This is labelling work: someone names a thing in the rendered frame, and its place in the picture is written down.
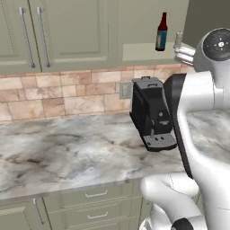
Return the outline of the grey wall socket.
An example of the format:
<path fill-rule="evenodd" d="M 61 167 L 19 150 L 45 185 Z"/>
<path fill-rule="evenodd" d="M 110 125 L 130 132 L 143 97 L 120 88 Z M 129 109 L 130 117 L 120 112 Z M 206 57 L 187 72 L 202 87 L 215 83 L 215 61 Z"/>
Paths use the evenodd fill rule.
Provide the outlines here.
<path fill-rule="evenodd" d="M 132 92 L 132 83 L 131 82 L 121 82 L 119 84 L 119 98 L 121 100 L 129 99 Z"/>

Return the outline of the open olive wall cupboard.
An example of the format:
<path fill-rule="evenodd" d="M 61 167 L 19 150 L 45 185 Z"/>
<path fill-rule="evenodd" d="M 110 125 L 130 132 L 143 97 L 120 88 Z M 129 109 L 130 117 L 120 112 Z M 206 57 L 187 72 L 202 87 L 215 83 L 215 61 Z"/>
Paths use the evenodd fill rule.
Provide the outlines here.
<path fill-rule="evenodd" d="M 183 31 L 190 0 L 119 0 L 118 65 L 174 64 L 176 33 Z M 165 51 L 156 51 L 163 12 L 168 26 Z"/>

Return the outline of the olive base cupboard door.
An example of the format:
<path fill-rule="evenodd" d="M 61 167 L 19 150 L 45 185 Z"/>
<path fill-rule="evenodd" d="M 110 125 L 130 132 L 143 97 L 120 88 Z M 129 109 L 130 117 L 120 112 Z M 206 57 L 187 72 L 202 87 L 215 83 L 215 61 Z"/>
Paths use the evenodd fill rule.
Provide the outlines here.
<path fill-rule="evenodd" d="M 40 224 L 32 199 L 0 206 L 0 230 L 51 230 L 42 199 L 38 199 L 44 225 Z"/>

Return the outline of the black coffee machine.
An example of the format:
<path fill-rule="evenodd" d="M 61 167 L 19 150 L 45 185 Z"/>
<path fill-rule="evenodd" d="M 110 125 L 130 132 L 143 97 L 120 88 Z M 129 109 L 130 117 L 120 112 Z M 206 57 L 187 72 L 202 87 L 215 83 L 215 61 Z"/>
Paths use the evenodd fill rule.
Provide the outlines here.
<path fill-rule="evenodd" d="M 156 77 L 142 76 L 133 79 L 132 84 L 129 116 L 146 150 L 174 149 L 177 141 L 171 134 L 173 124 L 164 98 L 163 83 Z"/>

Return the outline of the brown beer bottle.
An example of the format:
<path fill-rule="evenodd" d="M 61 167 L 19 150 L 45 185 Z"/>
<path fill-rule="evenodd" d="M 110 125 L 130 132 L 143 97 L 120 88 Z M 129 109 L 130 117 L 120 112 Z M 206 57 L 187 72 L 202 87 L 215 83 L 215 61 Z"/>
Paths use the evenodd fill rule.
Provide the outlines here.
<path fill-rule="evenodd" d="M 165 44 L 167 39 L 167 23 L 166 23 L 167 12 L 163 12 L 161 22 L 157 29 L 156 34 L 156 43 L 155 43 L 155 50 L 156 51 L 164 51 Z"/>

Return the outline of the olive drawer front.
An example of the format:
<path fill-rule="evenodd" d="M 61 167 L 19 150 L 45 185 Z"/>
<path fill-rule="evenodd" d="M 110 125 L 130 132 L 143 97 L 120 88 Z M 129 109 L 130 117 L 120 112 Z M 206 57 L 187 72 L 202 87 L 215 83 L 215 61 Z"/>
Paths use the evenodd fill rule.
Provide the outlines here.
<path fill-rule="evenodd" d="M 132 199 L 118 199 L 116 201 L 103 202 L 95 206 L 84 208 L 72 208 L 64 211 L 61 216 L 64 228 L 74 228 L 87 224 L 101 223 L 103 221 L 111 221 L 123 217 L 138 217 L 140 214 L 142 199 L 134 197 Z M 88 219 L 87 215 L 98 216 L 109 212 L 108 216 Z"/>
<path fill-rule="evenodd" d="M 137 186 L 138 182 L 136 181 L 120 185 L 98 187 L 91 190 L 80 190 L 76 192 L 61 194 L 57 196 L 57 203 L 60 208 L 70 208 L 105 200 L 129 198 L 139 194 Z M 105 196 L 87 198 L 84 195 L 85 193 L 101 193 L 105 190 L 108 190 L 108 194 Z"/>
<path fill-rule="evenodd" d="M 79 226 L 66 230 L 138 230 L 139 217 L 124 218 L 93 225 Z"/>

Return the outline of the open olive cupboard door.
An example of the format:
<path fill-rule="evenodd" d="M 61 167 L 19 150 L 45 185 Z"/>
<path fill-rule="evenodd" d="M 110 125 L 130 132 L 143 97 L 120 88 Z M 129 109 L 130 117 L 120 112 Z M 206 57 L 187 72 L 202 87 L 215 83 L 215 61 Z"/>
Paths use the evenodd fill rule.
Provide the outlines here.
<path fill-rule="evenodd" d="M 190 0 L 182 42 L 196 48 L 200 40 L 218 28 L 230 29 L 230 0 Z"/>

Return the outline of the olive wall cupboard door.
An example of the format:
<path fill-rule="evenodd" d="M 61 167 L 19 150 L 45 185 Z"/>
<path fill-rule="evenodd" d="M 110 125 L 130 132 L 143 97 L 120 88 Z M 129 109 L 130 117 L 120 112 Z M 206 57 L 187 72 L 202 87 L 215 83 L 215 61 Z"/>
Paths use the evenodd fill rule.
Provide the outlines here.
<path fill-rule="evenodd" d="M 118 0 L 29 0 L 43 72 L 111 68 L 118 57 Z M 46 67 L 41 7 L 51 67 Z"/>
<path fill-rule="evenodd" d="M 29 67 L 30 62 L 18 7 L 26 9 L 24 19 L 35 68 Z M 40 71 L 40 56 L 29 0 L 0 0 L 0 74 L 26 74 Z"/>

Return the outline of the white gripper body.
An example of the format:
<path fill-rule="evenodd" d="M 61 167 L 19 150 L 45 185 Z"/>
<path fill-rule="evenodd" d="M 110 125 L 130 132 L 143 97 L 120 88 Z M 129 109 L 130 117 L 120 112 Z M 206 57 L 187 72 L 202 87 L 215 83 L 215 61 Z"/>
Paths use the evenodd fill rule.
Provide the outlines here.
<path fill-rule="evenodd" d="M 188 65 L 193 64 L 195 49 L 190 49 L 186 47 L 182 47 L 181 45 L 175 44 L 173 46 L 175 59 Z"/>

